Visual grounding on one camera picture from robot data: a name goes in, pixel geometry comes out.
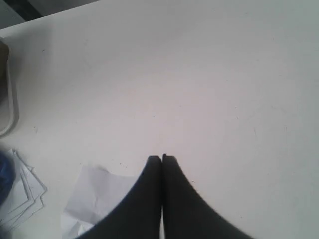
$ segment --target blue object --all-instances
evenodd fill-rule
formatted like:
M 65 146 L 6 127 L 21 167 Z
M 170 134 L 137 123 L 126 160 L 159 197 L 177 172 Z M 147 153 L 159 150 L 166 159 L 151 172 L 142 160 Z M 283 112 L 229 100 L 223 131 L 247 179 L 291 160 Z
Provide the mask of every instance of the blue object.
M 15 179 L 14 166 L 11 160 L 0 152 L 0 206 L 8 197 Z

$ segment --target table surface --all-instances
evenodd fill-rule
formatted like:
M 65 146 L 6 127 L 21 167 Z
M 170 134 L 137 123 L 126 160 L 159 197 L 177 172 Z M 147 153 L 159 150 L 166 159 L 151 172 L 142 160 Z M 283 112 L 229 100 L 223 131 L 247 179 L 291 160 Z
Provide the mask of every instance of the table surface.
M 0 31 L 16 148 L 48 187 L 15 239 L 60 238 L 82 165 L 175 155 L 259 239 L 319 235 L 318 1 L 104 0 Z

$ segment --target white table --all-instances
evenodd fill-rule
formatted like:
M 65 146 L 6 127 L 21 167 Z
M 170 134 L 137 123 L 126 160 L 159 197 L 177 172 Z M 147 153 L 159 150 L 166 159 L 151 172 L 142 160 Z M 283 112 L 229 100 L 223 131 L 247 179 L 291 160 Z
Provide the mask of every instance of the white table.
M 175 155 L 259 239 L 319 235 L 318 1 L 106 0 L 0 31 L 20 120 L 0 143 L 48 187 L 15 239 L 60 238 L 83 164 Z

